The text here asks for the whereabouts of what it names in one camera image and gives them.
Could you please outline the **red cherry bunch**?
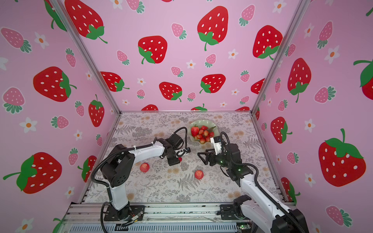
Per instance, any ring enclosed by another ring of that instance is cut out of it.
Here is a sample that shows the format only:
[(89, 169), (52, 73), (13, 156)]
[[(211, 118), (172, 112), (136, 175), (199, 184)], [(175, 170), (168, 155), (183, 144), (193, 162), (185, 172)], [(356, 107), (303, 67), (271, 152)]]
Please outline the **red cherry bunch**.
[(207, 126), (203, 125), (202, 127), (199, 127), (199, 129), (199, 134), (196, 137), (194, 137), (194, 139), (199, 141), (201, 144), (210, 142), (210, 138), (214, 137), (213, 130), (215, 129), (215, 126), (208, 128)]

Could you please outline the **red fake apple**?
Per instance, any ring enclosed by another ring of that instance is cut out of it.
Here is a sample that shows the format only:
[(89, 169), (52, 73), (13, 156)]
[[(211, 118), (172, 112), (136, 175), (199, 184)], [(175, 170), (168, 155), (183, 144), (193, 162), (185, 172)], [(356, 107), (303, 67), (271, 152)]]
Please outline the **red fake apple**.
[(140, 165), (140, 170), (143, 173), (147, 173), (150, 170), (150, 165), (148, 163), (142, 163)]
[(195, 173), (194, 173), (194, 176), (197, 180), (201, 180), (203, 177), (204, 177), (204, 173), (203, 171), (201, 170), (197, 170)]

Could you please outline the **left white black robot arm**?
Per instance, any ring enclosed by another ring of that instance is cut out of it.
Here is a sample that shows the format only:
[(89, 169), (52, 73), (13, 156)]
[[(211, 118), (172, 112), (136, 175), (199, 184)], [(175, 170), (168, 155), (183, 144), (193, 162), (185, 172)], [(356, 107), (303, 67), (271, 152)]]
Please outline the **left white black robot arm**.
[(92, 171), (91, 181), (106, 187), (108, 210), (118, 220), (129, 220), (132, 210), (126, 194), (125, 182), (130, 177), (134, 164), (153, 157), (166, 158), (169, 166), (180, 163), (179, 158), (190, 153), (187, 137), (173, 133), (169, 138), (155, 138), (150, 144), (125, 147), (117, 145)]

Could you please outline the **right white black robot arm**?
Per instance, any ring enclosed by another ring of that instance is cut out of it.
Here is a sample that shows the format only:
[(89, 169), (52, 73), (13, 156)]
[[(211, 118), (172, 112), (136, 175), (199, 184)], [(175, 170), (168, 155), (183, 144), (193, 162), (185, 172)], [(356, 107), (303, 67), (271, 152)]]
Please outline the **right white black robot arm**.
[(218, 165), (227, 168), (232, 181), (247, 194), (239, 198), (237, 214), (250, 219), (265, 233), (307, 233), (308, 226), (302, 212), (284, 205), (259, 180), (258, 168), (243, 163), (241, 152), (236, 144), (219, 142), (213, 149), (197, 155), (205, 165)]

